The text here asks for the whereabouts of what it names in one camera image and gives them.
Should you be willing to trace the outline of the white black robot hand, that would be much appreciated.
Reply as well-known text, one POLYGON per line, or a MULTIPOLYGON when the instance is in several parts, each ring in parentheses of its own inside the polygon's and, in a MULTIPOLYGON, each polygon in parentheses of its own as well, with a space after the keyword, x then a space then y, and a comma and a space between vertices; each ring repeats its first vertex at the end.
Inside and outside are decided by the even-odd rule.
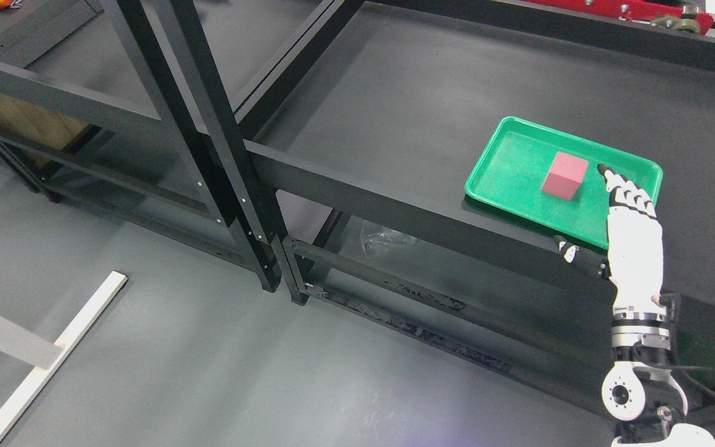
POLYGON ((664 322, 667 309, 659 302, 663 287, 663 227, 649 193, 627 176, 598 165, 608 193, 605 229, 608 251, 599 256, 561 235, 554 237, 568 265, 616 286, 612 312, 616 319, 664 322))

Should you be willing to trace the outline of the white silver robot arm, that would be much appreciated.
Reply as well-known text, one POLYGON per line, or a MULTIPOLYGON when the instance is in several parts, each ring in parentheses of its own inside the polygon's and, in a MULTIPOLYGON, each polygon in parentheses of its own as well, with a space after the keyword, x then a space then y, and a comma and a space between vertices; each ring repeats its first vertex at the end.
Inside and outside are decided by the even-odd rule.
POLYGON ((709 430, 687 422, 689 399, 673 376, 681 295, 652 298, 655 312, 613 309, 613 365, 601 385, 605 410, 618 422, 613 446, 715 446, 709 430))

